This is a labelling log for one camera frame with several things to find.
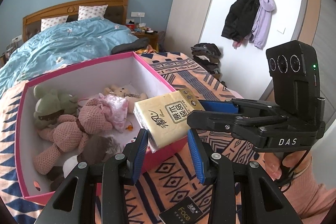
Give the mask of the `right pink sweater forearm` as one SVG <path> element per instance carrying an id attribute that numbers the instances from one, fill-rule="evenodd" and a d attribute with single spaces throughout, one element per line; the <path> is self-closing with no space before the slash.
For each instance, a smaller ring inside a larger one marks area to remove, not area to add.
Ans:
<path id="1" fill-rule="evenodd" d="M 335 188 L 327 189 L 317 183 L 312 160 L 284 195 L 303 223 L 322 223 L 335 203 Z"/>

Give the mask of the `right hand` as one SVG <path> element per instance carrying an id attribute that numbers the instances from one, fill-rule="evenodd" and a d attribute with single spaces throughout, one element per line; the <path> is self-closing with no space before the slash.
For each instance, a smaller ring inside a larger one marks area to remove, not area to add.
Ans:
<path id="1" fill-rule="evenodd" d="M 267 174 L 273 179 L 278 180 L 281 175 L 281 164 L 285 167 L 293 169 L 294 176 L 302 174 L 311 163 L 311 152 L 310 151 L 297 151 L 286 156 L 282 161 L 273 153 L 264 154 L 265 170 Z"/>

